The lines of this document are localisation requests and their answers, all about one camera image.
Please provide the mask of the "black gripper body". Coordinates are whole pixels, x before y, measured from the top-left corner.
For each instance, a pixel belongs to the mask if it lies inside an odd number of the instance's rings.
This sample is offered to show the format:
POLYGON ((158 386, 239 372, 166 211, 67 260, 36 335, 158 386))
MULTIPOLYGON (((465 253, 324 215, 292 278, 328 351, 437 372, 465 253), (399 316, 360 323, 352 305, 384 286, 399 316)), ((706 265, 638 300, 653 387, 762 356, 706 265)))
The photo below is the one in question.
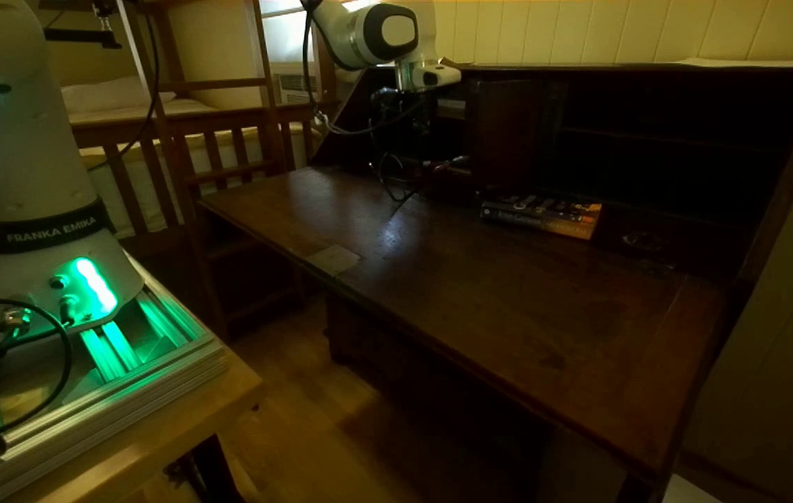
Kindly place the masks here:
POLYGON ((380 159, 430 159, 437 152, 437 96, 430 91, 380 88, 374 115, 373 145, 380 159))

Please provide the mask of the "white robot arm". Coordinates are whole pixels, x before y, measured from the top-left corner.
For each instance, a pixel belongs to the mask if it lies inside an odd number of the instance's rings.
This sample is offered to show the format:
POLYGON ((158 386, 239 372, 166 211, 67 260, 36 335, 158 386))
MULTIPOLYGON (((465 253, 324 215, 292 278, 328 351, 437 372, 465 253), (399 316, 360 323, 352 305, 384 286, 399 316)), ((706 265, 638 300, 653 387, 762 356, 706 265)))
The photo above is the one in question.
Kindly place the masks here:
POLYGON ((0 305, 79 323, 106 321, 144 291, 112 235, 29 0, 0 0, 0 305))

